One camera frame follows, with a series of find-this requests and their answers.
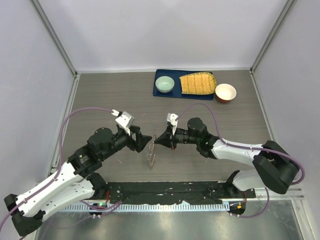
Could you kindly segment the metal disc with keyrings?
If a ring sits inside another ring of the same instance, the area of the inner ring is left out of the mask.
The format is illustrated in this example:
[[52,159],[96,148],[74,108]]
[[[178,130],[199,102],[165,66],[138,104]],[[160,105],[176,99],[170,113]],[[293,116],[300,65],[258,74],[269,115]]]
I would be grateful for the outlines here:
[[148,164],[148,167],[150,169],[153,168],[154,164],[155,164],[155,140],[156,140],[157,136],[154,134],[150,143],[149,143],[149,146],[148,146],[148,154],[147,154],[147,164]]

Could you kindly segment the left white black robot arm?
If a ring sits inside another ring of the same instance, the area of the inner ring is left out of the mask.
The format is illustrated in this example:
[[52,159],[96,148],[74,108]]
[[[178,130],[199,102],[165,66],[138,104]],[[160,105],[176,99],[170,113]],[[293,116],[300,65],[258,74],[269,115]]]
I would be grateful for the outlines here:
[[140,153],[151,139],[135,125],[129,127],[129,132],[120,127],[117,133],[106,127],[97,129],[87,144],[76,150],[47,179],[23,194],[9,194],[4,198],[18,235],[29,235],[51,215],[74,202],[102,199],[108,187],[96,172],[102,162],[124,147]]

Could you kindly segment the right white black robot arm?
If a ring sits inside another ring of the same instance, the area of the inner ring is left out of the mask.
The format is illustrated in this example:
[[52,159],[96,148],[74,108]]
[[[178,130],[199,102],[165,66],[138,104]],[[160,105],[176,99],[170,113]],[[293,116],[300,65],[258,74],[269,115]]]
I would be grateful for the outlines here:
[[214,160],[230,160],[252,168],[236,170],[228,178],[226,193],[233,198],[254,188],[267,188],[284,195],[294,183],[300,166],[274,141],[265,144],[245,144],[227,141],[208,132],[199,117],[188,120],[187,129],[168,121],[164,133],[155,144],[175,149],[178,144],[193,144],[199,154]]

